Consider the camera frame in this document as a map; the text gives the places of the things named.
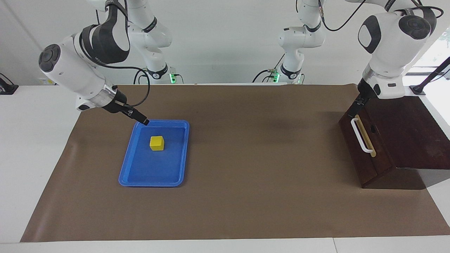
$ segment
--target brown tabletop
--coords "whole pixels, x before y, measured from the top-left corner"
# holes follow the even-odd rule
[[[145,86],[121,86],[131,102]],[[346,86],[153,86],[139,110],[190,123],[184,182],[117,179],[134,122],[81,113],[22,242],[449,235],[427,190],[361,189]]]

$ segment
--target yellow block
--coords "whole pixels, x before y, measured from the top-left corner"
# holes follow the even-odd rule
[[[152,136],[150,138],[150,148],[153,151],[164,150],[164,138],[162,136]]]

